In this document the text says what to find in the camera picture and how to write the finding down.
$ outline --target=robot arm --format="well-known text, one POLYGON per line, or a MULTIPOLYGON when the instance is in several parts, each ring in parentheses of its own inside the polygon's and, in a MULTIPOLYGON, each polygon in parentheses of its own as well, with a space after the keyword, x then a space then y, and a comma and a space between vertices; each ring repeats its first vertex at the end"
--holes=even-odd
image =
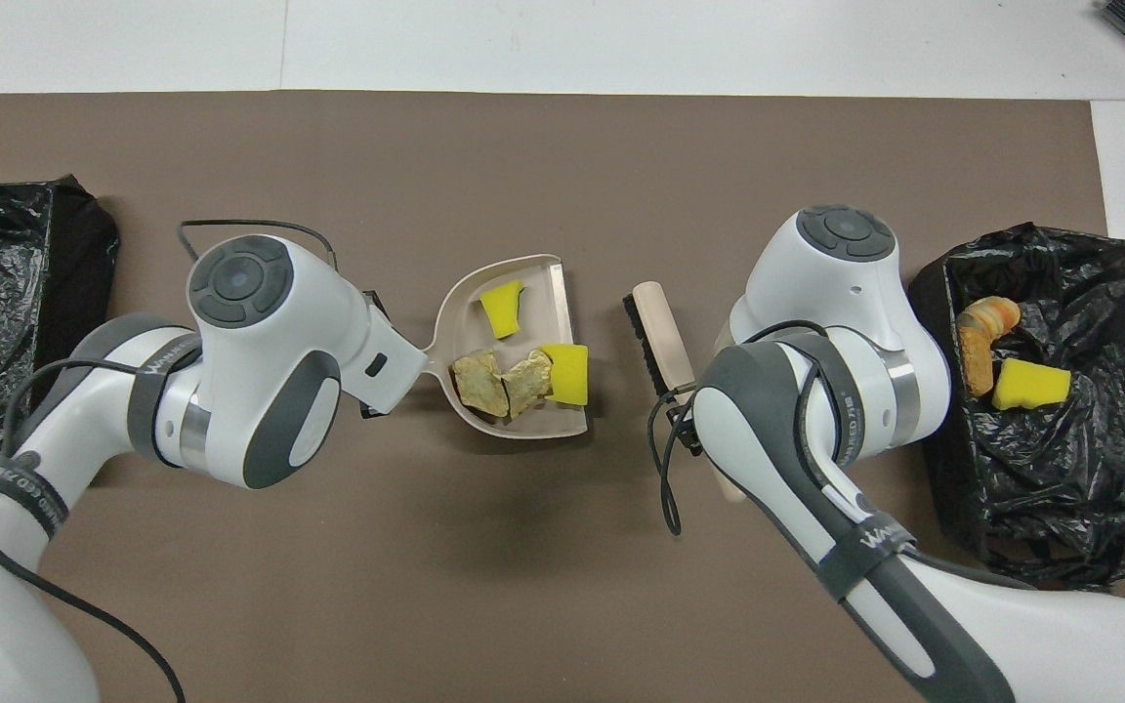
MULTIPOLYGON (((138 451, 263 488, 314 457, 340 391, 393 409, 425 357, 363 295, 305 249, 267 235, 215 246, 194 267, 199 334, 151 315, 100 326, 8 438, 1 472, 28 469, 71 507, 102 463, 138 451)), ((0 495, 0 549, 36 569, 45 521, 0 495)), ((0 702, 98 700, 89 663, 30 586, 0 567, 0 702)))
POLYGON ((883 256, 838 258, 810 241, 810 228, 828 218, 856 235, 840 226, 874 219, 843 206, 794 215, 758 260, 730 322, 742 339, 804 317, 826 336, 799 330, 719 351, 692 397, 705 453, 925 700, 1125 700, 1125 600, 1034 591, 929 559, 845 475, 854 459, 933 432, 950 384, 900 285, 880 281, 898 280, 892 233, 883 256), (776 289, 800 271, 827 269, 812 277, 810 295, 776 289), (866 295, 872 289, 880 294, 866 295), (866 330, 866 321, 876 324, 866 330))

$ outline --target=black trash bag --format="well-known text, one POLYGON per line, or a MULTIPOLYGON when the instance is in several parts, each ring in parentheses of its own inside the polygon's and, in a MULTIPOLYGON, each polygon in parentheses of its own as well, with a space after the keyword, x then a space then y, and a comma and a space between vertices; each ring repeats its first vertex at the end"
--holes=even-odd
MULTIPOLYGON (((15 388, 107 319, 119 234, 69 177, 0 186, 0 440, 15 388)), ((50 382, 36 384, 30 408, 50 382)))
POLYGON ((1125 578, 1125 241, 1023 224, 929 263, 910 300, 951 361, 950 414, 922 442, 945 534, 1037 586, 1125 578), (1023 310, 994 358, 1070 370, 1065 404, 970 396, 954 321, 987 295, 1023 310))

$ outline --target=brown mat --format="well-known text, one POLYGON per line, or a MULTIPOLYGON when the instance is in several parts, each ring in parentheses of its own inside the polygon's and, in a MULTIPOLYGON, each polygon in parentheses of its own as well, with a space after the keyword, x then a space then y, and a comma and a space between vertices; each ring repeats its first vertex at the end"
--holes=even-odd
MULTIPOLYGON (((881 215, 908 277, 1026 219, 1106 231, 1083 102, 0 94, 0 181, 65 173, 120 224, 117 314, 190 322, 179 219, 284 218, 325 232, 418 345, 465 272, 558 254, 593 358, 593 431, 575 440, 478 434, 425 378, 388 418, 346 397, 315 462, 268 490, 112 462, 43 573, 142 629, 192 700, 916 700, 704 460, 675 463, 669 537, 620 299, 662 280, 702 366, 801 206, 881 215)), ((957 556, 918 451, 855 475, 957 556)), ((168 699, 127 640, 56 610, 106 700, 168 699)))

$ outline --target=white floor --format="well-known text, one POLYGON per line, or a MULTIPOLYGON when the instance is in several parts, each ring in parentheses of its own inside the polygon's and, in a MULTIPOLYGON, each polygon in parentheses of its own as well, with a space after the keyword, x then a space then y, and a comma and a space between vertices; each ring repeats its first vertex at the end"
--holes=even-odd
POLYGON ((1084 0, 0 0, 0 92, 281 88, 1091 100, 1125 237, 1125 39, 1084 0))

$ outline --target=yellow sponge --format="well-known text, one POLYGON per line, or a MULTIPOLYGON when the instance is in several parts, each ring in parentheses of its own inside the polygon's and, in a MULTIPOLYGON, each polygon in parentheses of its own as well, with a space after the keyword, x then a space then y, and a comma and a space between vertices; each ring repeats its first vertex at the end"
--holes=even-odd
POLYGON ((510 283, 490 288, 480 294, 480 304, 488 315, 492 334, 502 339, 519 332, 519 291, 523 281, 513 280, 510 283))
POLYGON ((554 361, 550 384, 554 395, 546 399, 558 404, 588 405, 588 348, 582 344, 541 344, 541 352, 554 361))
POLYGON ((996 379, 992 405, 998 411, 1008 411, 1015 405, 1029 411, 1041 405, 1061 404, 1069 393, 1068 370, 1006 359, 1001 361, 1001 377, 996 379))

